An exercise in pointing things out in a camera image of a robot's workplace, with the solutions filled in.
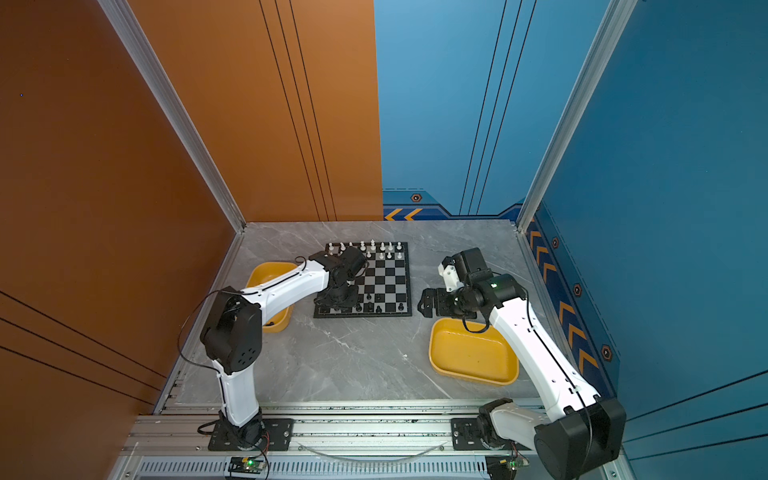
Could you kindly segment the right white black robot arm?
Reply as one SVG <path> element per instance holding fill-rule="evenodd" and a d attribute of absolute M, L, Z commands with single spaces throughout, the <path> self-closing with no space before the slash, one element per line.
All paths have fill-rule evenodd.
<path fill-rule="evenodd" d="M 535 450 L 554 479 L 577 479 L 616 460 L 626 412 L 604 398 L 560 351 L 534 314 L 528 291 L 510 274 L 494 272 L 477 248 L 447 256 L 438 267 L 444 286 L 436 309 L 466 321 L 477 314 L 482 332 L 495 329 L 529 375 L 544 411 L 511 399 L 483 405 L 479 437 L 490 449 L 521 444 Z"/>

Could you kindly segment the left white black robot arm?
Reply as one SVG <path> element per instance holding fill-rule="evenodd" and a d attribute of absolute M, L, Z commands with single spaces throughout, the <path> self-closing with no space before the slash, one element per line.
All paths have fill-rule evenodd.
<path fill-rule="evenodd" d="M 240 450 L 261 449 L 267 430 L 257 399 L 253 367 L 261 354 L 263 327 L 278 313 L 314 295 L 315 303 L 353 307 L 357 277 L 367 259 L 352 248 L 339 254 L 317 252 L 267 282 L 244 290 L 217 292 L 200 342 L 216 371 L 222 397 L 215 430 Z"/>

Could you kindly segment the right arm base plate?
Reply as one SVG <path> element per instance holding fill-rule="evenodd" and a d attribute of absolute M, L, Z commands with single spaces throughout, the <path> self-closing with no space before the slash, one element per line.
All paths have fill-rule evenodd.
<path fill-rule="evenodd" d="M 457 417 L 450 420 L 450 436 L 455 451 L 526 452 L 529 448 L 511 440 L 488 440 L 477 417 Z"/>

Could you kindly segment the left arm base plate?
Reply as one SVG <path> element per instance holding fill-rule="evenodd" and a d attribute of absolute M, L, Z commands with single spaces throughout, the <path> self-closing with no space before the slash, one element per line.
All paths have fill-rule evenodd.
<path fill-rule="evenodd" d="M 221 417 L 213 425 L 208 450 L 283 452 L 289 449 L 293 429 L 292 418 L 254 418 L 236 427 Z"/>

